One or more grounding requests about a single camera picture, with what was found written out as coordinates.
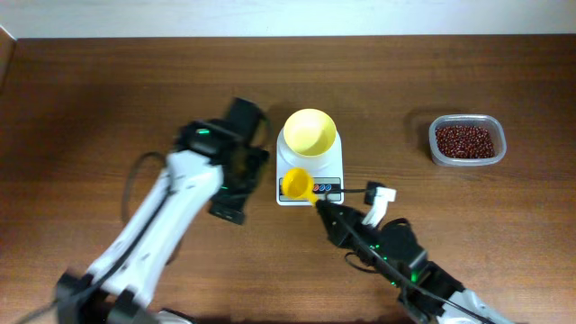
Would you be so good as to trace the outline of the yellow measuring scoop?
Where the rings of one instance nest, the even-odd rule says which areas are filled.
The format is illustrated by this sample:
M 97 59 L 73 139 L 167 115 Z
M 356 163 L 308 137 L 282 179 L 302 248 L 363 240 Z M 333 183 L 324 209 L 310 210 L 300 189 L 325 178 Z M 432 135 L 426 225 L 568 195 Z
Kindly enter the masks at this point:
M 319 198 L 313 192 L 313 187 L 313 178 L 303 168 L 292 168 L 283 177 L 282 192 L 291 200 L 306 201 L 315 205 Z

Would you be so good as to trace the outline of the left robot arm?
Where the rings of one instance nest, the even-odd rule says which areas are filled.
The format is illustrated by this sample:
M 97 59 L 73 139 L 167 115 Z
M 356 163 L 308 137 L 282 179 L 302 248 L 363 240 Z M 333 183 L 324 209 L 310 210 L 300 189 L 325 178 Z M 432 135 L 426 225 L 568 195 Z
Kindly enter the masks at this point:
M 220 119 L 182 127 L 157 181 L 116 240 L 82 276 L 63 274 L 57 283 L 60 323 L 192 323 L 176 310 L 149 310 L 161 274 L 194 217 L 210 214 L 242 224 L 248 197 L 270 158 L 255 144 L 269 131 L 265 113 L 235 98 Z

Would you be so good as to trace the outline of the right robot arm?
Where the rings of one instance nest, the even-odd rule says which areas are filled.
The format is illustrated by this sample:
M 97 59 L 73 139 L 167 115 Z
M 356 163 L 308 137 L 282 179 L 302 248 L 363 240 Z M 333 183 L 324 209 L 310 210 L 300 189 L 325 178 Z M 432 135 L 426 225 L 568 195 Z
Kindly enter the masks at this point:
M 400 290 L 399 304 L 416 323 L 509 323 L 442 267 L 428 259 L 408 220 L 381 227 L 364 225 L 364 215 L 351 207 L 315 203 L 328 240 L 357 257 L 354 268 L 383 276 Z

